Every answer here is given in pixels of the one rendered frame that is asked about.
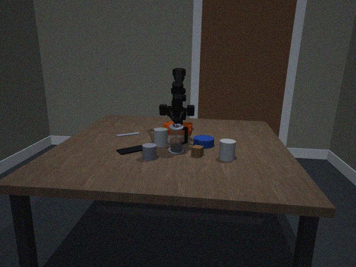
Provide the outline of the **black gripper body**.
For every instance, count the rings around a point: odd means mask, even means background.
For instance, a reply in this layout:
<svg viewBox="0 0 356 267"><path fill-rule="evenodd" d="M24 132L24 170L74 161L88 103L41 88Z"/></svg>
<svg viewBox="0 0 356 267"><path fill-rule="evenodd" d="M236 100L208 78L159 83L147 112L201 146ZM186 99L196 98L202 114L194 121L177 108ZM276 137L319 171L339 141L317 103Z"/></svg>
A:
<svg viewBox="0 0 356 267"><path fill-rule="evenodd" d="M167 106L166 104L160 104L159 106L159 114L160 115L167 115L167 107L172 108L173 113L180 113L182 105L178 103L172 104L172 106ZM194 105L187 105L187 115L194 116L195 113L195 106Z"/></svg>

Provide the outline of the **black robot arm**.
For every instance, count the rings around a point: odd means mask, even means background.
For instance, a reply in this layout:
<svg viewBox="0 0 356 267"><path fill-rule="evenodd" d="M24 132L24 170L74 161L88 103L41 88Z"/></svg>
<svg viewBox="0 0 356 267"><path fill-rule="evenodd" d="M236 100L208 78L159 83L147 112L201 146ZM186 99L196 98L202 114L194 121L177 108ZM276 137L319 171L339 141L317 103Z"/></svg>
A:
<svg viewBox="0 0 356 267"><path fill-rule="evenodd" d="M185 95L185 88L183 85L183 81L185 78L185 69L182 68L176 68L173 69L172 75L174 76L174 82L172 83L172 88L171 88L171 94L173 94L173 99L171 102L171 105L174 103L178 103L183 105L183 101L186 101L186 95ZM180 118L180 113L173 113L174 118ZM173 119L174 119L173 118ZM186 117L184 117L181 121L179 121L178 124L183 125L183 120L186 120Z"/></svg>

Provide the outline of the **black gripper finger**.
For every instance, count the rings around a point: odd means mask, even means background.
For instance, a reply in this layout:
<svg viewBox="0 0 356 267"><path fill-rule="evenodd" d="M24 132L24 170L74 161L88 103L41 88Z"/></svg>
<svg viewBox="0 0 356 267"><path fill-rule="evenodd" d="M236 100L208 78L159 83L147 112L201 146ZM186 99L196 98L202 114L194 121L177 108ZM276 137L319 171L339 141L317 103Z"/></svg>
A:
<svg viewBox="0 0 356 267"><path fill-rule="evenodd" d="M169 116L173 121L173 111L172 108L167 108L167 116Z"/></svg>
<svg viewBox="0 0 356 267"><path fill-rule="evenodd" d="M181 108L179 121L181 121L186 116L187 116L187 108Z"/></svg>

